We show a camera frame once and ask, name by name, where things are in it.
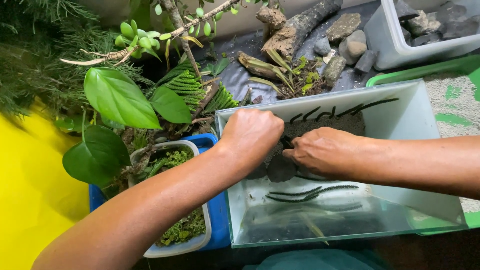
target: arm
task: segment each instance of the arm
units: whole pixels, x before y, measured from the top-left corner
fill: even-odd
[[[284,155],[318,175],[480,199],[480,136],[380,140],[322,127]]]
[[[258,166],[283,127],[270,111],[238,110],[213,148],[107,201],[50,243],[32,269],[130,269],[170,226]]]

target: glass tank wall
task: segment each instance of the glass tank wall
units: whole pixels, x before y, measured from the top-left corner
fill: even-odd
[[[308,119],[324,111],[343,112],[360,103],[384,99],[362,111],[365,136],[380,139],[439,138],[435,118],[422,80],[386,84],[251,105],[271,110],[285,122],[294,116],[321,107]],[[216,124],[223,127],[235,109],[218,111]],[[355,185],[355,189],[334,190],[302,203],[277,202],[265,197],[269,191],[302,192],[321,185]],[[418,190],[367,185],[355,182],[309,181],[299,177],[282,183],[268,178],[242,180],[227,191],[232,247],[279,245],[312,241],[436,232],[466,229],[459,198]],[[431,226],[418,226],[425,218]]]

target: blue plastic tub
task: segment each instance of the blue plastic tub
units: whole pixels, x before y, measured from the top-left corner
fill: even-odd
[[[213,145],[218,142],[217,137],[210,133],[188,136],[182,138],[182,140],[193,142],[198,147],[200,154],[212,148]],[[90,184],[88,187],[88,193],[90,196],[90,212],[93,212],[93,210],[97,209],[105,202],[105,198],[103,197],[100,188],[96,185]],[[227,205],[225,203],[224,192],[209,200],[207,205],[208,213],[210,215],[210,223],[212,225],[212,236],[207,245],[199,249],[199,251],[222,248],[230,244]]]

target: forearm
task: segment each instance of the forearm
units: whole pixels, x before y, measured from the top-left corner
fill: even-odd
[[[365,140],[348,177],[480,199],[480,136]]]
[[[129,269],[170,226],[243,173],[219,143],[107,201],[55,239],[33,269]]]

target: yellow cloth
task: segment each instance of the yellow cloth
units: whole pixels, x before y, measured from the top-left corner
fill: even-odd
[[[88,185],[62,166],[63,153],[79,139],[59,131],[40,108],[23,119],[0,114],[0,269],[30,269],[43,248],[89,212]]]

